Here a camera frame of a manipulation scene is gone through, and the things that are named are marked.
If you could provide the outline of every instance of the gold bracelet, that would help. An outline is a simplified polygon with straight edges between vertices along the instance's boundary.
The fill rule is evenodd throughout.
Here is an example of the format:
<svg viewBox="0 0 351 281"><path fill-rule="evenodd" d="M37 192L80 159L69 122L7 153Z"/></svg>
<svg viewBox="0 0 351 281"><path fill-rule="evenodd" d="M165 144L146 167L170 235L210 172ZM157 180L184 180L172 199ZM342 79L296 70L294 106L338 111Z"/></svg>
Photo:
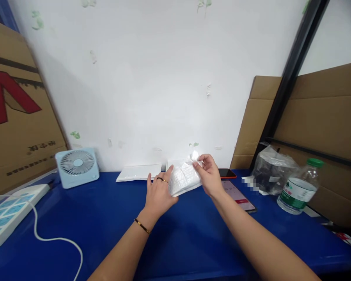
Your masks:
<svg viewBox="0 0 351 281"><path fill-rule="evenodd" d="M145 228L145 227L140 223L140 221L138 221L137 218L135 218L135 221L136 221L137 224L139 224L139 225L148 233L148 235L151 234L151 231L149 231L147 228Z"/></svg>

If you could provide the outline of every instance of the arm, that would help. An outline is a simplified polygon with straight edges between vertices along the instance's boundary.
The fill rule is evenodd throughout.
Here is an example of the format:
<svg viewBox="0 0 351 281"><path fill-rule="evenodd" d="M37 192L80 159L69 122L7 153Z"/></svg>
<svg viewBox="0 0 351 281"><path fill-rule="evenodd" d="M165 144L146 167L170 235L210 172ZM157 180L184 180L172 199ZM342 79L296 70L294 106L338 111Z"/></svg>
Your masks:
<svg viewBox="0 0 351 281"><path fill-rule="evenodd" d="M178 197L170 196L167 182L158 179L160 177L169 181L172 170L173 165L166 173L157 175L153 183L151 174L148 175L145 206L137 219L149 231L153 229L158 219L178 202ZM88 281L132 280L148 236L149 234L139 224L133 222Z"/></svg>
<svg viewBox="0 0 351 281"><path fill-rule="evenodd" d="M247 214L223 189L217 165L209 154L200 156L203 167L194 163L205 192L212 198L222 219L242 251L263 280L320 280L285 244Z"/></svg>

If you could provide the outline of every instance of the water bottle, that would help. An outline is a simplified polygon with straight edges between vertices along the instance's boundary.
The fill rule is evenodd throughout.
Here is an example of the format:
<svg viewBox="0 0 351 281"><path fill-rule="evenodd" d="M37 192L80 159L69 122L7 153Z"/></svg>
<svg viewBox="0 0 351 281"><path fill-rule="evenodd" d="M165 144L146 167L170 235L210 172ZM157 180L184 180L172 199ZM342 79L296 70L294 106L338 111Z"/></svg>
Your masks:
<svg viewBox="0 0 351 281"><path fill-rule="evenodd" d="M290 214L301 214L319 188L317 169L323 164L319 159L309 158L306 166L292 173L277 198L278 206Z"/></svg>

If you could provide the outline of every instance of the blue table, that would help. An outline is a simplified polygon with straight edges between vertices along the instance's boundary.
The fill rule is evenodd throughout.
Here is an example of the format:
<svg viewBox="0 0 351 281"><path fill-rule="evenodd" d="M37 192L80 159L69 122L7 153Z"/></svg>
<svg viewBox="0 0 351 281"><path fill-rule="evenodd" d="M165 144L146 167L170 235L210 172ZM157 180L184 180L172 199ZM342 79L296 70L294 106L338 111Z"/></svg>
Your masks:
<svg viewBox="0 0 351 281"><path fill-rule="evenodd" d="M351 247L305 213L281 210L271 196L232 182L256 206L252 214L317 274L351 270ZM57 182L36 205L38 233L74 240L83 251L78 280L86 280L144 207L145 181L116 183L119 173L65 190ZM39 183L47 183L48 176ZM73 280L80 256L63 241L41 242L31 212L0 247L0 280ZM136 279L188 280L253 274L254 270L202 188L179 197L156 224L140 259Z"/></svg>

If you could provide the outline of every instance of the desk fan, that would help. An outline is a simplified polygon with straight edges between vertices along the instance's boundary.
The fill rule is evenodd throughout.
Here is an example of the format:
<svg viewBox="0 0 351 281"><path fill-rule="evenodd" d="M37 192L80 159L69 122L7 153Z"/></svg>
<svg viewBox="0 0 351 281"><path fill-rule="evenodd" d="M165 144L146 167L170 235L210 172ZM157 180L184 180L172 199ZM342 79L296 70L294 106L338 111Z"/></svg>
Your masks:
<svg viewBox="0 0 351 281"><path fill-rule="evenodd" d="M58 152L55 158L62 186L65 189L99 178L99 167L93 148Z"/></svg>

